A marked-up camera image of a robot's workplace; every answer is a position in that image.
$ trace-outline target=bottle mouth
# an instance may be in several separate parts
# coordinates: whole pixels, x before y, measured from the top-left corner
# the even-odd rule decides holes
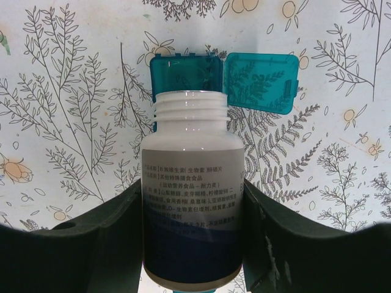
[[[229,121],[227,95],[204,90],[179,90],[156,95],[155,121]]]

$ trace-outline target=orange flower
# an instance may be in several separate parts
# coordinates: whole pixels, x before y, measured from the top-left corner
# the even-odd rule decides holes
[[[21,164],[23,162],[23,159],[20,162],[10,162],[2,154],[1,156],[4,159],[4,163],[0,164],[0,168],[4,170],[4,174],[7,175],[13,183],[27,183],[32,180],[32,171],[28,169],[25,165]]]

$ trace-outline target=green mark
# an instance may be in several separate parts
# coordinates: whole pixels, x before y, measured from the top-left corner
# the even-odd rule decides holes
[[[3,34],[0,34],[0,40],[3,47],[5,47],[5,50],[7,51],[7,55],[11,55],[10,46],[7,42],[7,37]]]

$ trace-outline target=white plastic bottle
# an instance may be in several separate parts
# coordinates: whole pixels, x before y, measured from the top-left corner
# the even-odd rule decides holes
[[[227,131],[227,95],[167,92],[155,106],[141,144],[145,270],[175,291],[219,288],[242,264],[244,145]]]

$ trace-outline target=bottle base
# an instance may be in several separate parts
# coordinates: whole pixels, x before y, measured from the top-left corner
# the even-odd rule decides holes
[[[151,273],[144,266],[145,272],[147,273],[148,277],[151,278],[152,281],[167,289],[173,291],[180,291],[180,292],[207,292],[207,291],[212,291],[214,289],[218,289],[231,282],[239,274],[241,268],[242,265],[240,265],[238,269],[234,271],[232,274],[216,281],[207,282],[207,283],[187,284],[187,283],[177,283],[177,282],[162,279],[154,275],[153,273]]]

